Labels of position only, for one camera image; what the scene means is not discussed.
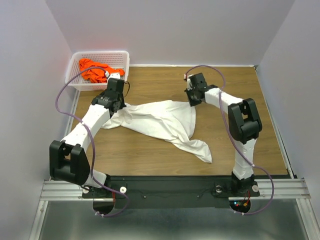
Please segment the white t-shirt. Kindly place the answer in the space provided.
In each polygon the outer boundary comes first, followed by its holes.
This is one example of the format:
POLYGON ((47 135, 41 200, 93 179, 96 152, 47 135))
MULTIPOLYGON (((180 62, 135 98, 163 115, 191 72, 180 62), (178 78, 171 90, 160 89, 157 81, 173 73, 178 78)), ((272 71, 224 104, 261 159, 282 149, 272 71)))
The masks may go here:
POLYGON ((196 127, 196 108, 188 102, 164 100, 140 105, 127 103, 102 128, 109 130, 120 126, 169 142, 205 163, 211 164, 213 161, 208 144, 192 139, 196 127))

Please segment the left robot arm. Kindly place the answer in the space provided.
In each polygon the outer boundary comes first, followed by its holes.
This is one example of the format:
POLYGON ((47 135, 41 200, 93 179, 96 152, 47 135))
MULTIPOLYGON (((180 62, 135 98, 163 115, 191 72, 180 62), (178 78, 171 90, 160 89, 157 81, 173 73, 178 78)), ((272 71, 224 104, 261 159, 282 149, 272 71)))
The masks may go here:
POLYGON ((112 191, 110 176, 94 170, 96 147, 94 136, 119 110, 126 107, 122 79, 111 77, 107 88, 97 95, 75 128, 62 140, 54 140, 49 146, 49 173, 55 180, 66 181, 81 187, 93 187, 100 197, 112 191))

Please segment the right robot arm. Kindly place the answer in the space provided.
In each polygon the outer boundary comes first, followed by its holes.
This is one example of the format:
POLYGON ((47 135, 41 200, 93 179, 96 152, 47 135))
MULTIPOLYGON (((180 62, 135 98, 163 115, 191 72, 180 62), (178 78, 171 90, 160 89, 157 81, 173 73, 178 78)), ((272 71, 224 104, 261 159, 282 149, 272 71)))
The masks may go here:
POLYGON ((230 189, 242 195, 254 183, 254 148, 262 131, 262 122, 255 101, 232 96, 216 85, 208 85, 202 73, 185 75, 185 92, 194 107, 206 103, 220 109, 229 139, 235 148, 235 164, 230 189))

